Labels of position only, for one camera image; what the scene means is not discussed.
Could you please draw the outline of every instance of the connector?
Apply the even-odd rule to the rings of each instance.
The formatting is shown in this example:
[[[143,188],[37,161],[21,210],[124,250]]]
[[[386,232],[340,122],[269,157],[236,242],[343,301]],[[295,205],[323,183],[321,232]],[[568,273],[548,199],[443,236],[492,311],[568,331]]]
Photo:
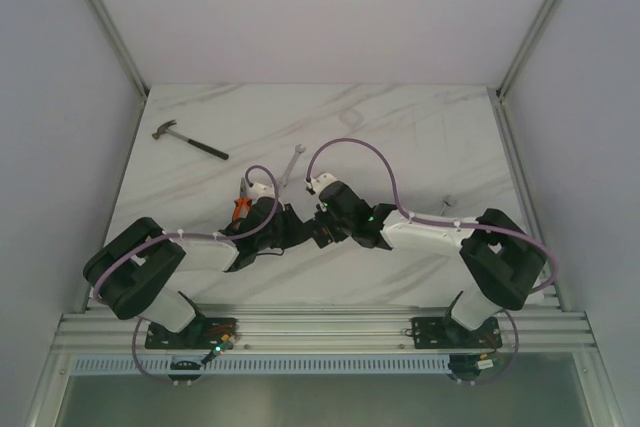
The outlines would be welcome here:
[[[231,340],[225,340],[220,345],[216,345],[216,347],[213,350],[222,354],[224,353],[225,350],[231,350],[231,349],[233,349],[233,342]]]
[[[493,360],[491,359],[479,360],[478,362],[476,362],[476,367],[478,368],[478,370],[490,369],[493,367]]]
[[[213,359],[215,359],[218,356],[218,352],[216,352],[215,350],[212,350],[211,352],[209,352],[207,355],[205,355],[202,360],[200,361],[200,363],[204,366],[207,365],[209,362],[211,362]]]

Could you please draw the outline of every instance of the white wall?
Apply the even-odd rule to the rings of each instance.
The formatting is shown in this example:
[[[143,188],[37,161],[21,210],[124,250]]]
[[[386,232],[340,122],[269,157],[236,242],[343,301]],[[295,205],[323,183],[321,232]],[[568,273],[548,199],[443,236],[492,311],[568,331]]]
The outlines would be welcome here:
[[[509,103],[543,228],[640,424],[640,0],[564,0]]]
[[[99,247],[137,100],[84,0],[0,0],[0,424]]]
[[[149,85],[497,86],[542,0],[104,0]]]

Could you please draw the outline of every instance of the cable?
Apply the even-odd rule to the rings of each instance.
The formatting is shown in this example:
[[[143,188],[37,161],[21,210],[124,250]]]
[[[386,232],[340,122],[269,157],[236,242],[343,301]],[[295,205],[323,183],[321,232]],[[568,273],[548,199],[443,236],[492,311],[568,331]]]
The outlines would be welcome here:
[[[446,227],[446,228],[473,229],[473,230],[477,229],[477,230],[484,230],[485,232],[495,232],[497,234],[509,235],[511,237],[524,240],[525,242],[528,242],[529,244],[533,245],[538,250],[542,251],[547,256],[547,259],[549,260],[549,265],[551,266],[551,275],[549,276],[549,278],[546,279],[544,282],[540,283],[539,285],[537,285],[536,287],[534,287],[533,289],[531,289],[531,293],[533,294],[535,292],[540,292],[541,290],[547,288],[548,286],[550,286],[556,281],[556,278],[558,276],[558,266],[559,266],[559,262],[556,255],[546,245],[534,239],[533,237],[530,237],[521,232],[517,232],[515,230],[505,229],[503,227],[496,227],[493,225],[485,225],[485,224],[477,224],[477,223],[469,223],[469,222],[463,222],[457,225],[457,224],[454,224],[453,222],[441,222],[437,220],[421,219],[419,217],[415,217],[411,212],[406,210],[400,202],[400,196],[398,194],[398,185],[396,183],[396,176],[393,173],[393,170],[391,169],[391,165],[389,164],[389,161],[385,158],[382,152],[380,152],[377,148],[375,148],[373,145],[369,144],[368,142],[365,142],[364,140],[344,137],[340,139],[330,140],[326,144],[322,145],[318,150],[316,150],[316,152],[313,154],[313,157],[311,157],[311,161],[309,162],[309,167],[307,168],[307,176],[306,176],[306,181],[308,183],[311,182],[311,170],[313,168],[313,164],[315,163],[320,153],[327,147],[340,142],[350,142],[353,144],[362,145],[363,147],[366,147],[367,149],[371,150],[380,158],[384,166],[387,168],[387,172],[389,173],[389,178],[391,179],[391,189],[393,190],[393,198],[396,204],[396,208],[398,209],[398,212],[402,214],[403,217],[417,224],[430,225],[432,227]]]
[[[156,382],[160,382],[161,384],[173,385],[173,381],[170,379],[165,379],[164,377],[158,377],[157,375],[153,375],[148,372],[140,363],[140,359],[138,359],[138,353],[136,352],[136,341],[138,340],[138,332],[140,331],[140,326],[142,325],[142,318],[138,318],[138,323],[136,324],[136,328],[133,329],[133,339],[131,340],[131,356],[133,357],[133,363],[142,375],[147,377],[148,379],[155,380]]]
[[[167,239],[176,239],[176,238],[194,239],[194,240],[211,240],[213,242],[219,242],[220,240],[240,240],[255,234],[260,229],[265,227],[269,222],[271,222],[271,219],[273,218],[273,216],[276,213],[276,210],[278,209],[278,185],[277,185],[278,182],[276,181],[273,174],[269,171],[269,169],[261,165],[252,165],[251,167],[249,167],[244,174],[245,177],[248,178],[249,173],[256,169],[262,170],[267,174],[267,176],[269,177],[269,180],[271,180],[271,183],[273,184],[273,191],[274,191],[274,202],[273,202],[273,207],[271,208],[271,212],[269,212],[269,215],[267,216],[267,218],[260,225],[245,232],[244,234],[237,234],[237,235],[230,235],[230,236],[224,236],[218,232],[216,232],[215,234],[198,234],[198,233],[179,234],[177,232],[171,232],[171,233],[159,235],[158,237],[154,237],[153,239],[148,240],[147,242],[136,247],[135,249],[127,252],[125,255],[123,255],[118,260],[116,260],[111,265],[111,267],[109,267],[107,270],[104,271],[104,273],[98,278],[96,284],[93,287],[93,299],[96,302],[100,302],[101,304],[104,303],[102,302],[102,299],[100,297],[100,290],[102,289],[102,286],[104,285],[106,280],[111,276],[111,274],[113,274],[118,268],[120,268],[124,263],[130,260],[133,256],[139,254],[145,249],[148,249],[152,245],[158,244]]]
[[[215,327],[211,327],[209,330],[207,330],[204,333],[205,337],[211,337],[213,335],[219,335],[219,334],[227,334],[227,335],[234,335],[235,333],[235,328],[233,326],[233,324],[222,324],[222,325],[216,325]]]
[[[489,344],[491,344],[490,347],[493,349],[493,352],[491,352],[491,354],[500,354],[500,352],[498,352],[498,345],[496,344],[496,341],[493,339],[493,337],[487,334],[484,338]]]
[[[518,352],[520,351],[520,333],[518,332],[518,327],[516,326],[516,321],[513,318],[513,316],[511,315],[511,313],[508,310],[503,310],[503,312],[504,312],[504,315],[506,315],[507,318],[509,319],[509,322],[511,322],[511,327],[513,328],[513,337],[514,337],[514,340],[513,340],[513,354],[511,355],[511,359],[509,359],[509,363],[498,374],[494,375],[493,377],[491,377],[489,379],[484,379],[484,380],[472,380],[472,381],[462,380],[462,379],[458,378],[456,376],[456,374],[454,374],[454,373],[449,374],[449,377],[451,377],[453,380],[455,380],[458,384],[470,385],[470,386],[493,384],[494,382],[497,382],[502,377],[507,375],[513,369],[513,366],[516,363],[516,357],[518,356]]]

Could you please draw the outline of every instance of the orange pliers handle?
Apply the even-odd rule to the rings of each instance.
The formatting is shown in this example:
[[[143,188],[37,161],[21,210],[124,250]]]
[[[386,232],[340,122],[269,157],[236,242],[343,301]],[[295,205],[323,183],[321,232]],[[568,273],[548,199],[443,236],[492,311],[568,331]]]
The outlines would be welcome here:
[[[242,217],[246,217],[251,210],[251,199],[248,197],[240,197],[234,200],[236,208],[233,211],[233,217],[231,220],[237,220]]]

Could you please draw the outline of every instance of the hammer head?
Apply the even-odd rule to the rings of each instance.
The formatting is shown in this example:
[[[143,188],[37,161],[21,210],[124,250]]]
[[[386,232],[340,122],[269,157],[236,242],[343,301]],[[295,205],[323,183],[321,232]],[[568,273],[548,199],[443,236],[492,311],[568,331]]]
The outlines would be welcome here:
[[[172,125],[176,125],[176,121],[175,120],[170,120],[169,122],[165,122],[160,127],[158,127],[158,130],[156,130],[153,134],[151,134],[151,137],[153,137],[154,139],[158,140],[158,137],[160,137],[162,134],[166,133],[167,129],[169,127],[171,127]]]

